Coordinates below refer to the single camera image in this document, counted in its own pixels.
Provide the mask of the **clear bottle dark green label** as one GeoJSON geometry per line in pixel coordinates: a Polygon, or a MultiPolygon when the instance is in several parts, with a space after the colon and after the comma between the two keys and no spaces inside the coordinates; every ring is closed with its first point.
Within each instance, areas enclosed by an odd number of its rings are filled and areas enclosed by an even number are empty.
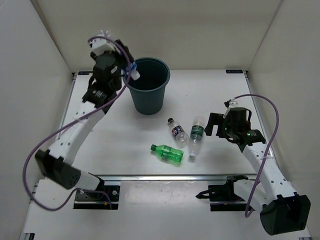
{"type": "Polygon", "coordinates": [[[189,158],[195,159],[200,152],[205,130],[205,118],[196,116],[193,120],[191,132],[189,136],[189,158]]]}

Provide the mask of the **clear bottle blue label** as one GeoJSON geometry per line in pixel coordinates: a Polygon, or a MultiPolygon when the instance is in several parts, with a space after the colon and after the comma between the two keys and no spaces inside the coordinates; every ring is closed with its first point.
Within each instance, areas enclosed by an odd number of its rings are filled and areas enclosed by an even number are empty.
{"type": "Polygon", "coordinates": [[[136,81],[140,78],[140,73],[138,72],[138,69],[137,69],[137,63],[135,61],[133,61],[129,67],[129,70],[128,70],[129,74],[130,74],[130,77],[136,81]]]}

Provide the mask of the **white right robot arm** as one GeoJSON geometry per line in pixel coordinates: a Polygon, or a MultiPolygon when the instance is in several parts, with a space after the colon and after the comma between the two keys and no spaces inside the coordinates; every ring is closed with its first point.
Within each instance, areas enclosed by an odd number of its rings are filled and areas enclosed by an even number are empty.
{"type": "Polygon", "coordinates": [[[244,107],[231,107],[225,114],[210,113],[204,132],[211,136],[217,126],[216,136],[236,144],[252,165],[263,190],[250,198],[254,184],[246,175],[238,174],[228,176],[223,185],[208,186],[196,198],[226,203],[246,201],[250,210],[259,213],[261,225],[270,236],[302,231],[307,225],[311,202],[287,182],[268,154],[264,136],[251,128],[251,116],[252,112],[244,107]]]}

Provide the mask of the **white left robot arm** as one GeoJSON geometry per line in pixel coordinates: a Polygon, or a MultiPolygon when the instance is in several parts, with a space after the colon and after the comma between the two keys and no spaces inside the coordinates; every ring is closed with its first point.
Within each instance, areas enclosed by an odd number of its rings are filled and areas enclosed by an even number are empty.
{"type": "Polygon", "coordinates": [[[100,200],[105,194],[104,181],[73,164],[94,126],[124,91],[130,77],[137,79],[139,74],[135,73],[134,58],[121,40],[94,36],[88,42],[95,64],[75,119],[57,132],[58,139],[47,150],[36,148],[35,160],[46,178],[67,190],[87,190],[93,200],[100,200]]]}

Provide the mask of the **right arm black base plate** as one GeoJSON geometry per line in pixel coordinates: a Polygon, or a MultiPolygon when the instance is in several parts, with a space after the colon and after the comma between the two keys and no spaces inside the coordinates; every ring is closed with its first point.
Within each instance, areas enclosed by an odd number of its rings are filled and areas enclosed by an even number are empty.
{"type": "Polygon", "coordinates": [[[246,201],[234,194],[233,187],[223,185],[209,185],[208,196],[211,212],[244,212],[246,201]]]}

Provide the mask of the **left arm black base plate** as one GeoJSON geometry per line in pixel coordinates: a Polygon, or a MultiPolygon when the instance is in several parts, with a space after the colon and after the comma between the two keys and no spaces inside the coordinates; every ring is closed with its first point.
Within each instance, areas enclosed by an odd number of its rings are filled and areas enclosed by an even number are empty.
{"type": "Polygon", "coordinates": [[[115,183],[105,184],[104,192],[92,193],[77,191],[74,197],[73,208],[76,210],[118,210],[121,186],[115,183]]]}

